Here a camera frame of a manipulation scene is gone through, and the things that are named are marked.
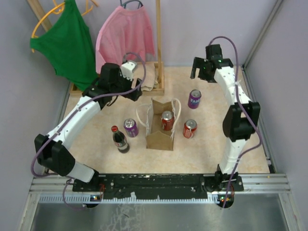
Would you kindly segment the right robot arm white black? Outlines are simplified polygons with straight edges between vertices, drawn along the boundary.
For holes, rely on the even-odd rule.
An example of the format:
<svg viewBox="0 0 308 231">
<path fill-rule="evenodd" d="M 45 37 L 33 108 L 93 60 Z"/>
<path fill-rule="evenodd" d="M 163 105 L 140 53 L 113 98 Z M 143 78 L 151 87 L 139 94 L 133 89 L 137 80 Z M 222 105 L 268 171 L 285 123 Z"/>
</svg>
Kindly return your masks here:
<svg viewBox="0 0 308 231">
<path fill-rule="evenodd" d="M 238 81 L 238 68 L 233 66 L 230 59 L 223 58 L 219 44 L 206 46 L 205 53 L 205 58 L 194 58 L 191 78 L 218 83 L 229 106 L 222 122 L 225 150 L 212 187 L 215 191 L 240 190 L 237 167 L 245 144 L 256 131 L 260 104 L 245 94 Z"/>
</svg>

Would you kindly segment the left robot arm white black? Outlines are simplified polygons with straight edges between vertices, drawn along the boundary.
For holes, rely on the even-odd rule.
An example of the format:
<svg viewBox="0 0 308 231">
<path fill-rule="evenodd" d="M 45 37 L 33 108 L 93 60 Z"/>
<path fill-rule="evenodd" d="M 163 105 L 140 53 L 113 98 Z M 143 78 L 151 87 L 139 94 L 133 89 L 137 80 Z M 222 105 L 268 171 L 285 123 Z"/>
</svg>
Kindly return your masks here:
<svg viewBox="0 0 308 231">
<path fill-rule="evenodd" d="M 47 135 L 39 134 L 35 140 L 36 157 L 33 161 L 48 168 L 53 174 L 70 177 L 83 182 L 90 191 L 99 188 L 98 172 L 79 163 L 69 149 L 83 127 L 99 113 L 114 96 L 123 96 L 132 101 L 142 95 L 143 79 L 136 79 L 133 88 L 134 61 L 122 65 L 105 63 L 97 77 L 82 93 L 77 105 L 66 118 Z"/>
</svg>

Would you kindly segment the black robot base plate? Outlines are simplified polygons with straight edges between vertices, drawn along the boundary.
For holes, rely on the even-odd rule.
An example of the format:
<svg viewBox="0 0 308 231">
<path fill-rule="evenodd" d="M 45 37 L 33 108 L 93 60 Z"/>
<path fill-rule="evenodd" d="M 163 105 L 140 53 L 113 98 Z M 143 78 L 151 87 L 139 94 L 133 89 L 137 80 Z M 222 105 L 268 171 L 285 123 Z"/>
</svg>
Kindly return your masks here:
<svg viewBox="0 0 308 231">
<path fill-rule="evenodd" d="M 214 174 L 94 174 L 89 183 L 75 180 L 74 192 L 99 192 L 107 199 L 129 197 L 138 199 L 207 198 L 207 193 L 225 192 L 230 176 Z"/>
</svg>

